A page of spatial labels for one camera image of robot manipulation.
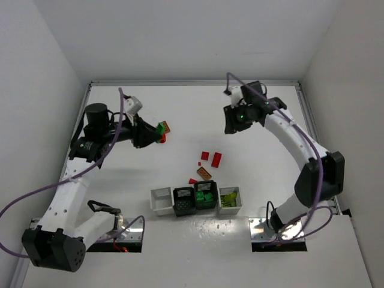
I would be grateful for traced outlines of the lime square lego brick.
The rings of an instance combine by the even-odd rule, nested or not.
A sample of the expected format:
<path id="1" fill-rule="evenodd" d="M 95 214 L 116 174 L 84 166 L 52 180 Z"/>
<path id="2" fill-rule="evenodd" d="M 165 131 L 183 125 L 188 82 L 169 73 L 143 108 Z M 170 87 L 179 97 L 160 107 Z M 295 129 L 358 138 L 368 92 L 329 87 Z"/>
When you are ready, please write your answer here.
<path id="1" fill-rule="evenodd" d="M 224 208 L 236 207 L 237 196 L 238 196 L 237 192 L 231 192 L 229 194 L 221 195 L 220 200 L 221 200 L 222 207 Z"/>

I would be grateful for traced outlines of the green upside-down lego brick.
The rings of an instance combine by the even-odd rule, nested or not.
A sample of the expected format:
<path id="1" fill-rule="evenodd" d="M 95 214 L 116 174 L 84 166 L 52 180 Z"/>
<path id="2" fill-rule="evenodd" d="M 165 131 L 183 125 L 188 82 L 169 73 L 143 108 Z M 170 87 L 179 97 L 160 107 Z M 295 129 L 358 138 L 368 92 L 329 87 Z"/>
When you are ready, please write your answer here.
<path id="1" fill-rule="evenodd" d="M 204 198 L 204 192 L 202 192 L 202 191 L 198 191 L 197 193 L 196 193 L 196 202 L 197 203 L 202 203 L 202 202 L 204 202 L 205 201 L 205 198 Z"/>

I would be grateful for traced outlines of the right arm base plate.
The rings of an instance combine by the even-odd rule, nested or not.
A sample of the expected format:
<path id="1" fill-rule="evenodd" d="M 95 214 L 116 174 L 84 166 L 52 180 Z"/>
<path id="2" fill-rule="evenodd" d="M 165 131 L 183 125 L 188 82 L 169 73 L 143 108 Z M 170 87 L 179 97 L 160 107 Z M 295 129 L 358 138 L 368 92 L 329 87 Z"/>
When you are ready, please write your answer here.
<path id="1" fill-rule="evenodd" d="M 284 242 L 294 239 L 295 236 L 298 238 L 304 235 L 304 232 L 301 230 L 301 220 L 295 222 L 294 224 L 288 225 L 279 232 L 275 232 L 271 229 L 271 225 L 268 227 L 266 218 L 249 218 L 248 223 L 252 243 L 260 244 L 263 242 L 273 241 Z"/>

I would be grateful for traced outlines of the green square lego brick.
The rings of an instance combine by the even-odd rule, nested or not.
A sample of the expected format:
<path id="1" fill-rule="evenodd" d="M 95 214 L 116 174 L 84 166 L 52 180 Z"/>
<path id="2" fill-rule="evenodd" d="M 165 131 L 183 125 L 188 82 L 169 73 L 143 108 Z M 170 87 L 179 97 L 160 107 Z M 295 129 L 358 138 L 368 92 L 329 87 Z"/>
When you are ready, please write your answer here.
<path id="1" fill-rule="evenodd" d="M 215 208 L 215 202 L 202 202 L 199 204 L 199 209 L 213 209 Z"/>

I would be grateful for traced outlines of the green small lego brick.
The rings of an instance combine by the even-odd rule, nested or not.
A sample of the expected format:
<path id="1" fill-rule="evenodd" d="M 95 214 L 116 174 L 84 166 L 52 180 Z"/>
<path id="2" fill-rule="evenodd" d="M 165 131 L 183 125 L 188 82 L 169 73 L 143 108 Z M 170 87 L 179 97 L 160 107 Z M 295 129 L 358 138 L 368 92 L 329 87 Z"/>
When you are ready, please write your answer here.
<path id="1" fill-rule="evenodd" d="M 204 194 L 204 201 L 205 202 L 210 202 L 214 200 L 214 196 L 212 193 L 206 193 Z"/>

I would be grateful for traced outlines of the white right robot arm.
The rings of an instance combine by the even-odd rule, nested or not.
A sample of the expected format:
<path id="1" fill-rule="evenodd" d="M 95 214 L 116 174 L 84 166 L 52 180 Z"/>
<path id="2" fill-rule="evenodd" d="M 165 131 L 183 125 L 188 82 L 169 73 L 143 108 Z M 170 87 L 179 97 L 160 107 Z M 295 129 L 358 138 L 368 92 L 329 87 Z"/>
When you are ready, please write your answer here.
<path id="1" fill-rule="evenodd" d="M 294 120 L 278 97 L 267 97 L 259 81 L 226 86 L 230 104 L 224 107 L 225 134 L 235 134 L 259 123 L 272 133 L 296 161 L 300 174 L 293 195 L 270 213 L 267 224 L 278 233 L 288 223 L 311 216 L 320 202 L 339 195 L 344 188 L 345 158 L 318 144 Z"/>

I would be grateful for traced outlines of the green long lego brick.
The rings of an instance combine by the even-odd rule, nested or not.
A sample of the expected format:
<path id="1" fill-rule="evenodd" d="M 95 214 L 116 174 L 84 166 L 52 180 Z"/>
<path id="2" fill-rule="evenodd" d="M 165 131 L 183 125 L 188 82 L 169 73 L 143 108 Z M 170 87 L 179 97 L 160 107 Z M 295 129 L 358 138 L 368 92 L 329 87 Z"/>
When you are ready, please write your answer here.
<path id="1" fill-rule="evenodd" d="M 163 122 L 164 122 L 164 121 L 159 122 L 158 125 L 157 125 L 157 131 L 158 131 L 161 135 L 165 134 L 165 133 L 164 133 Z"/>

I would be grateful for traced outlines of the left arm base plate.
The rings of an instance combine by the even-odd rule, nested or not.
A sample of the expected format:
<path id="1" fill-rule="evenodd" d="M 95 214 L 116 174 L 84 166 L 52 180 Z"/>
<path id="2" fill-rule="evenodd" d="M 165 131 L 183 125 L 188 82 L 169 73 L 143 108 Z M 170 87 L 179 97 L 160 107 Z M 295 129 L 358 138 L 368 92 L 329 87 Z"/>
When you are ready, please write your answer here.
<path id="1" fill-rule="evenodd" d="M 104 234 L 99 241 L 112 242 L 140 242 L 144 233 L 145 221 L 142 217 L 137 220 L 134 218 L 124 218 L 120 221 L 120 226 L 111 232 Z"/>

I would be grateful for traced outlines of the orange brown lego brick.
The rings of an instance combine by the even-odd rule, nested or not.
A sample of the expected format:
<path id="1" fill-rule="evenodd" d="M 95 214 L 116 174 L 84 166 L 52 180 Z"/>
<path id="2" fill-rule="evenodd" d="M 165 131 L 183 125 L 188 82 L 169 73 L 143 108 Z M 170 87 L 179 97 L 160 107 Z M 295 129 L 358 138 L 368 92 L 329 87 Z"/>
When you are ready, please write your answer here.
<path id="1" fill-rule="evenodd" d="M 163 126 L 164 126 L 164 133 L 167 134 L 170 132 L 170 127 L 169 125 L 167 124 L 166 121 L 163 122 Z"/>

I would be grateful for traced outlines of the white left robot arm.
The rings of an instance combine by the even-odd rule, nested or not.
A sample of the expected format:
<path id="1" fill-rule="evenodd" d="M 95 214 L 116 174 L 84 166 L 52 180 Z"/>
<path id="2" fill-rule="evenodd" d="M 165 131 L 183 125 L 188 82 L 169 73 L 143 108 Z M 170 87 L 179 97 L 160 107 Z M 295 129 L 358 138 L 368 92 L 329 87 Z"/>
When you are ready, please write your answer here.
<path id="1" fill-rule="evenodd" d="M 144 148 L 161 139 L 158 130 L 138 115 L 141 108 L 141 103 L 127 101 L 122 122 L 116 122 L 103 103 L 85 107 L 70 143 L 64 183 L 36 227 L 22 235 L 34 266 L 76 272 L 90 246 L 108 233 L 116 236 L 122 231 L 121 210 L 94 200 L 87 202 L 92 217 L 81 225 L 76 220 L 88 187 L 102 167 L 102 156 L 113 143 L 129 140 L 135 148 Z"/>

